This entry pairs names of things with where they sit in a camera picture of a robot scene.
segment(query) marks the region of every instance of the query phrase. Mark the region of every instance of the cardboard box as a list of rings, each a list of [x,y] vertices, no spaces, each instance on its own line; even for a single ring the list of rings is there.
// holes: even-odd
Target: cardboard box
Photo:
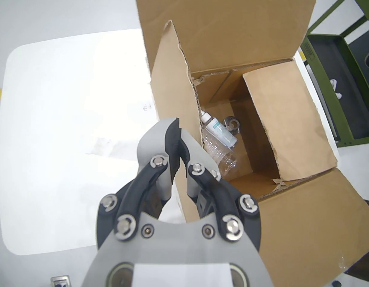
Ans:
[[[292,60],[315,2],[137,0],[160,118],[179,117],[199,143],[200,107],[241,122],[229,182],[260,200],[275,286],[322,286],[369,250],[369,208],[336,168]],[[186,220],[197,219],[183,166],[176,184]]]

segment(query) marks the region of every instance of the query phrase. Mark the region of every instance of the bottle cap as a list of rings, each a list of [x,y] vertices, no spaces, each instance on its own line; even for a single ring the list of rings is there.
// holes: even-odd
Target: bottle cap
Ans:
[[[201,121],[202,123],[206,123],[210,118],[211,118],[211,115],[209,113],[206,113],[205,111],[202,111],[201,110]]]

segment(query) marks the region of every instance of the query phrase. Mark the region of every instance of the box flap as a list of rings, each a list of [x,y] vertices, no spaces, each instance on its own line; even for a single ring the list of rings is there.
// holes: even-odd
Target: box flap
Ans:
[[[275,286],[323,286],[369,251],[369,207],[338,169],[260,202]]]
[[[179,45],[172,22],[167,23],[161,35],[154,68],[151,74],[151,90],[160,119],[179,117],[180,127],[186,129],[201,143],[201,126],[196,90]],[[186,221],[199,219],[196,206],[187,196],[185,168],[181,162],[175,176],[176,187]]]
[[[292,58],[316,0],[137,0],[150,69],[173,20],[192,73]]]
[[[320,116],[294,61],[257,69],[243,78],[282,180],[302,179],[336,167]]]

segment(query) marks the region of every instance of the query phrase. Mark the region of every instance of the plastic bottle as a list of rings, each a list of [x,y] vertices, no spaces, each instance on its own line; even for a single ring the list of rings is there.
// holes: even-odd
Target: plastic bottle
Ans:
[[[219,142],[207,129],[203,129],[203,142],[205,150],[218,165],[222,178],[228,179],[228,175],[236,169],[234,152]]]
[[[202,110],[201,121],[205,128],[227,148],[232,148],[238,141],[219,120]]]

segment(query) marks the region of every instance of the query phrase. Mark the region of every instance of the green shelf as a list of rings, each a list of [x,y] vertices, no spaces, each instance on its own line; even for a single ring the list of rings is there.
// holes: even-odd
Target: green shelf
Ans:
[[[369,0],[355,0],[364,16],[340,35],[312,33],[343,1],[338,0],[309,28],[301,45],[338,147],[369,143],[369,85],[344,39],[369,21]]]

